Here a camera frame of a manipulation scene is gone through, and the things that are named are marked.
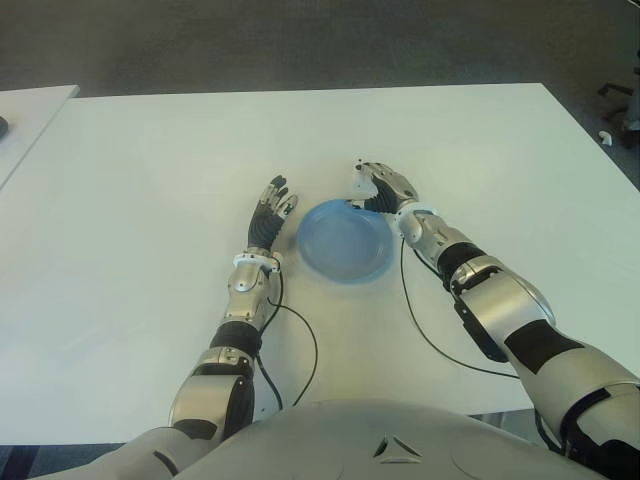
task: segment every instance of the table surface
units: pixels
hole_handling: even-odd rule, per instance
[[[0,92],[0,116],[9,132],[0,139],[0,190],[64,102],[78,87],[30,88]]]
[[[74,99],[0,195],[0,443],[120,442],[166,424],[224,311],[231,259],[274,174],[300,196],[276,248],[318,337],[303,402],[372,397],[465,414],[530,407],[519,382],[420,338],[398,254],[374,282],[311,272],[294,235],[352,194],[358,158],[540,288],[558,326],[640,372],[640,197],[539,84]],[[405,258],[419,322],[483,368],[439,281]],[[311,339],[283,312],[262,349],[286,403]],[[275,411],[256,376],[256,417]]]

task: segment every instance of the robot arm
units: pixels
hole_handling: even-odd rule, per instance
[[[378,190],[362,207],[395,214],[407,244],[439,273],[478,347],[489,359],[513,365],[564,455],[610,478],[636,478],[638,377],[560,333],[542,294],[419,203],[404,177],[381,164],[356,169]]]
[[[270,275],[280,269],[271,246],[297,197],[274,178],[256,206],[247,248],[237,255],[229,302],[213,340],[178,391],[170,427],[150,430],[89,465],[50,480],[162,480],[175,477],[253,420],[253,362],[266,322]]]
[[[247,249],[237,255],[228,283],[229,303],[211,341],[178,391],[170,424],[215,448],[253,420],[254,360],[262,344],[270,275],[280,270],[271,253],[276,236],[297,204],[282,176],[263,192],[249,225]]]

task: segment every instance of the black cable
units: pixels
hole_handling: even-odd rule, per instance
[[[256,355],[256,361],[258,362],[258,368],[260,368],[262,376],[267,381],[269,387],[271,388],[271,391],[273,392],[273,395],[276,397],[276,402],[278,402],[278,410],[282,410],[282,397],[280,396],[278,387],[276,387],[275,383],[273,383],[273,380],[271,380],[271,377],[267,373],[267,370],[264,368],[264,365],[262,364],[262,358],[260,358],[259,353]]]
[[[267,300],[269,300],[269,303],[271,303],[271,305],[275,305],[276,308],[273,309],[273,312],[271,313],[271,315],[269,316],[265,324],[260,329],[261,337],[264,331],[266,330],[266,328],[269,326],[269,324],[273,321],[273,319],[278,314],[278,311],[280,310],[280,306],[282,305],[282,298],[284,297],[284,279],[282,278],[282,270],[280,269],[280,262],[278,261],[278,259],[276,259],[276,262],[278,262],[278,278],[280,279],[280,292],[278,293],[278,303],[273,304],[267,298]],[[276,384],[273,383],[273,380],[271,380],[271,377],[267,373],[267,369],[264,368],[264,364],[262,363],[262,358],[260,357],[260,353],[256,355],[256,361],[258,362],[258,368],[260,368],[260,371],[262,372],[262,376],[264,377],[267,384],[269,385],[269,388],[271,388],[271,391],[273,392],[273,396],[276,397],[276,402],[278,403],[278,410],[282,410],[283,408],[282,396],[280,395],[280,391],[278,390],[278,387],[276,387]]]
[[[413,253],[415,253],[415,254],[416,254],[416,257],[418,257],[418,260],[420,260],[420,262],[421,262],[425,267],[427,267],[429,270],[431,270],[431,273],[433,273],[436,277],[440,278],[440,274],[436,271],[436,269],[435,269],[435,268],[433,268],[431,265],[429,265],[429,264],[427,263],[427,261],[426,261],[424,258],[422,258],[422,255],[420,255],[416,249],[414,249],[414,250],[413,250]]]
[[[424,338],[426,340],[426,342],[429,345],[431,345],[431,347],[436,352],[438,352],[443,357],[451,360],[452,362],[457,363],[458,365],[462,365],[463,367],[470,368],[471,370],[475,370],[477,372],[488,373],[488,374],[491,374],[491,375],[498,375],[498,376],[501,376],[501,377],[515,378],[516,380],[519,380],[520,377],[518,377],[517,375],[512,375],[510,373],[503,373],[503,372],[494,372],[493,370],[485,370],[484,368],[474,367],[473,365],[469,365],[468,363],[464,363],[464,362],[461,362],[460,360],[456,360],[452,356],[447,355],[445,352],[440,350],[440,348],[438,348],[431,341],[431,339],[426,335],[426,333],[424,333],[424,330],[422,330],[422,328],[420,327],[420,324],[418,323],[418,320],[416,320],[416,316],[413,313],[413,307],[411,306],[411,300],[409,299],[409,293],[407,292],[407,283],[406,283],[406,280],[404,278],[404,243],[405,243],[405,241],[404,241],[404,239],[402,239],[402,244],[400,245],[400,277],[402,279],[402,289],[404,290],[404,298],[407,301],[407,307],[409,307],[409,313],[411,314],[411,320],[413,320],[413,324],[418,329],[418,332],[420,332],[420,335],[422,335],[422,338]]]
[[[309,324],[307,319],[304,318],[304,316],[301,313],[299,313],[298,311],[294,310],[291,307],[288,307],[288,306],[282,304],[282,299],[284,297],[284,276],[282,275],[282,270],[281,269],[279,269],[278,278],[280,280],[280,292],[278,293],[278,303],[273,303],[270,298],[267,298],[267,301],[269,302],[269,304],[271,304],[275,308],[274,308],[273,312],[271,313],[271,315],[269,316],[269,319],[265,322],[263,327],[260,329],[260,335],[262,336],[262,334],[267,329],[267,327],[271,324],[271,322],[276,317],[276,315],[278,314],[280,309],[283,308],[285,310],[290,311],[291,313],[296,315],[300,320],[302,320],[302,322],[306,325],[307,329],[309,330],[309,333],[311,334],[311,339],[313,340],[313,348],[314,348],[313,369],[311,370],[311,374],[309,375],[309,379],[307,380],[307,383],[302,388],[302,391],[300,392],[300,394],[298,395],[298,397],[295,399],[295,401],[292,404],[292,406],[295,407],[296,405],[298,405],[298,403],[302,399],[303,395],[309,389],[309,385],[311,385],[311,382],[313,381],[313,378],[316,375],[316,370],[318,369],[318,340],[316,339],[316,335],[313,332],[313,329],[311,328],[311,325]],[[271,388],[271,391],[273,392],[273,395],[276,397],[276,401],[278,402],[278,409],[282,410],[282,408],[283,408],[282,396],[280,395],[280,392],[279,392],[278,388],[275,386],[275,384],[271,380],[271,377],[269,376],[269,374],[267,373],[266,369],[264,368],[264,365],[262,363],[262,359],[260,358],[260,354],[258,354],[256,356],[256,360],[258,362],[258,367],[260,368],[260,371],[262,372],[262,375],[264,376],[264,379],[267,381],[267,383],[269,384],[269,387]]]
[[[294,310],[291,307],[287,307],[286,305],[280,305],[280,308],[284,308],[285,310],[289,310],[291,313],[296,315],[300,320],[302,320],[302,322],[307,326],[307,329],[309,330],[309,333],[311,334],[311,339],[313,340],[313,349],[314,349],[314,352],[315,352],[314,353],[314,359],[313,359],[313,369],[311,370],[311,374],[309,375],[309,379],[307,380],[307,383],[305,384],[304,388],[302,389],[302,391],[300,392],[300,394],[298,395],[298,397],[295,399],[295,401],[292,404],[292,406],[295,407],[300,402],[300,399],[302,398],[302,396],[306,393],[307,389],[309,388],[309,385],[311,385],[311,382],[313,381],[313,377],[315,377],[315,375],[316,375],[316,370],[318,368],[318,340],[316,339],[316,334],[313,333],[313,329],[311,328],[311,325],[309,325],[309,322],[307,321],[306,318],[304,318],[302,316],[302,314],[298,313],[296,310]]]
[[[276,259],[276,262],[278,262],[278,279],[280,280],[280,292],[278,293],[278,303],[274,304],[271,302],[271,300],[267,299],[269,300],[269,303],[271,303],[271,305],[274,305],[276,308],[273,309],[273,312],[271,312],[271,315],[269,316],[267,321],[264,322],[264,325],[262,326],[259,332],[260,336],[262,336],[262,334],[267,329],[269,324],[273,321],[273,319],[276,318],[276,315],[278,314],[278,310],[280,310],[280,307],[282,306],[282,299],[284,298],[284,277],[282,276],[280,261]]]
[[[533,418],[536,422],[536,429],[538,430],[538,435],[547,445],[547,448],[551,450],[553,453],[557,453],[558,455],[564,455],[564,449],[556,445],[556,443],[551,440],[551,437],[547,435],[547,431],[544,429],[544,425],[542,425],[542,417],[540,416],[540,412],[538,410],[533,411]]]

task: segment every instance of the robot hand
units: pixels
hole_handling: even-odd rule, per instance
[[[418,201],[413,185],[399,173],[382,163],[359,162],[356,170],[378,190],[375,197],[353,201],[353,205],[380,213],[397,213],[403,206]]]
[[[285,187],[286,182],[286,178],[278,175],[262,192],[249,224],[248,249],[271,251],[271,246],[284,221],[296,207],[298,203],[296,195],[290,195],[283,200],[289,191]]]

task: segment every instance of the robotic finger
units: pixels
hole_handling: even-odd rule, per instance
[[[409,181],[383,163],[358,162],[355,166],[363,183],[371,183],[377,194],[352,205],[379,213],[397,213],[402,207],[418,201],[418,193]]]

